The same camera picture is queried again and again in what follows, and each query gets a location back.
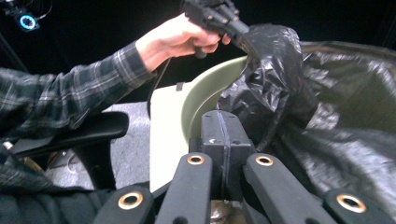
black garbage bag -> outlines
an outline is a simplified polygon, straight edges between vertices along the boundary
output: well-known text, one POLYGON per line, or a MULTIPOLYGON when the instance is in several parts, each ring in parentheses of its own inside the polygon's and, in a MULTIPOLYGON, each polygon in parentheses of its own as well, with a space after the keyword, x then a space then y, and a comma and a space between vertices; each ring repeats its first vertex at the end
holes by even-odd
MULTIPOLYGON (((296 48, 267 43, 275 36, 267 31, 262 30, 257 34, 262 38, 255 39, 261 49, 273 54, 271 62, 279 62, 280 66, 273 67, 276 72, 281 71, 277 72, 279 77, 268 78, 270 72, 262 70, 269 66, 254 67, 253 60, 247 59, 247 68, 221 95, 218 107, 235 113, 242 123, 247 120, 244 127, 249 137, 258 137, 254 133, 257 130, 262 133, 265 152, 279 157, 312 193, 323 196, 330 189, 352 189, 377 202, 396 219, 396 52, 340 42, 301 42, 303 70, 294 75, 303 77, 299 87, 309 89, 303 92, 313 94, 289 98, 305 104, 289 102, 289 107, 280 108, 282 118, 262 112, 268 110, 257 106, 257 102, 273 105, 276 113, 282 104, 274 102, 280 102, 283 95, 271 98, 257 92, 268 92, 268 88, 279 86, 279 80, 293 80, 283 77, 283 71, 295 70, 297 63, 289 64, 285 57, 273 53, 289 49, 272 48, 296 48), (257 74, 266 77, 263 83, 245 78, 257 74), (261 85, 262 91, 256 91, 256 85, 261 85), (310 113, 314 103, 318 103, 317 107, 310 113), (307 117, 309 121, 304 126, 301 120, 306 121, 307 117), (262 126, 266 124, 272 125, 273 130, 269 132, 268 127, 262 126)), ((284 30, 278 35, 290 39, 284 30)), ((259 149, 261 141, 256 138, 259 149)))
POLYGON ((220 96, 217 109, 241 120, 259 151, 271 143, 283 119, 306 126, 317 100, 303 77, 297 34, 280 25, 251 26, 244 36, 254 48, 242 75, 220 96))
POLYGON ((352 189, 396 219, 396 53, 339 42, 302 50, 318 109, 305 129, 278 129, 272 150, 311 192, 352 189))

dark background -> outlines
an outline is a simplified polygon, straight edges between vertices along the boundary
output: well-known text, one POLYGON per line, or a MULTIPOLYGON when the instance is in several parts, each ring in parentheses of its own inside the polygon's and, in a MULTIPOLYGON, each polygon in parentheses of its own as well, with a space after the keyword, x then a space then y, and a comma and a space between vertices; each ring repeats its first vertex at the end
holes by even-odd
MULTIPOLYGON (((50 5, 50 0, 42 1, 50 5)), ((393 0, 233 2, 244 23, 289 26, 302 41, 337 40, 396 49, 393 0)), ((39 21, 41 27, 29 33, 0 13, 0 66, 33 74, 68 72, 75 65, 105 58, 179 12, 179 1, 169 0, 52 0, 52 4, 51 13, 39 21)), ((242 55, 230 45, 220 46, 203 60, 173 59, 160 86, 191 81, 242 55)), ((145 100, 147 92, 138 96, 134 99, 145 100)))

blue light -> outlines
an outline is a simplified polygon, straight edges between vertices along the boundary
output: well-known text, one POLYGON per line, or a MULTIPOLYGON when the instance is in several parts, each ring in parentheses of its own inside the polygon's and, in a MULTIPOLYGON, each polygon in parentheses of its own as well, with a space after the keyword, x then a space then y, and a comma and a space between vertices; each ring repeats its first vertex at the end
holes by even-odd
POLYGON ((24 15, 20 17, 20 25, 26 30, 33 30, 35 29, 35 18, 29 15, 24 15))

shirt sleeve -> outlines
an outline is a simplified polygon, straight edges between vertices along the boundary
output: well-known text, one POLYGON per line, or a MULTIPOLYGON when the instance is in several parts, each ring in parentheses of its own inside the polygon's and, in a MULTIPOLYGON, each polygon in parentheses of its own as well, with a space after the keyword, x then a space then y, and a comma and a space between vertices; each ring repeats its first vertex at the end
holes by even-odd
POLYGON ((154 76, 134 43, 65 74, 0 68, 0 137, 42 137, 76 129, 89 114, 115 104, 154 76))

black chair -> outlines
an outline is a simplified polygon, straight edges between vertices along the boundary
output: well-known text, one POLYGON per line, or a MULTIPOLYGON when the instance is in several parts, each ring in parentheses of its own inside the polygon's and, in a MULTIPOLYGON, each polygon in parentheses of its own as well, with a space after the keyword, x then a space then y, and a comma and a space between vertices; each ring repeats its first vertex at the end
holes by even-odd
POLYGON ((111 140, 123 137, 128 131, 129 118, 123 112, 104 112, 87 118, 77 129, 52 138, 44 146, 34 146, 35 140, 25 141, 23 147, 12 147, 17 157, 37 157, 51 152, 72 149, 86 168, 95 189, 115 189, 110 157, 111 140))

